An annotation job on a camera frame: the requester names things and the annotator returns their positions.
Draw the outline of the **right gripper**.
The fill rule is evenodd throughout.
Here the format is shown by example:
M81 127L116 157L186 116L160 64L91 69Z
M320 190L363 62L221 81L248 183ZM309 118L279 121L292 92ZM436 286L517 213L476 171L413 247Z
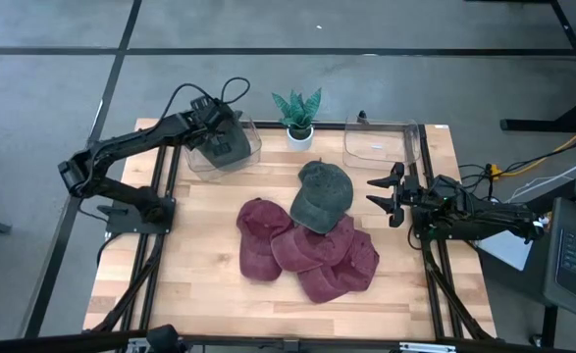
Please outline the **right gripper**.
M444 200L436 196L430 188L421 186L417 176L405 176L404 165L400 162L393 164L388 176L370 179L367 183L380 188L394 188L393 197L366 196L386 214L391 214L390 227L400 227L404 222L403 206L410 208L412 225L415 228L436 227L437 224L446 222Z

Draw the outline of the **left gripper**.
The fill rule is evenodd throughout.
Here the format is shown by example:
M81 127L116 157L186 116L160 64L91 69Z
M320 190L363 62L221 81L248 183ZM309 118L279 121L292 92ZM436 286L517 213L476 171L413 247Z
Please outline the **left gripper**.
M242 139L242 125L239 121L242 111L233 110L229 104L209 96L191 100L190 106L193 127L190 136L210 139L215 157L231 154L235 140Z

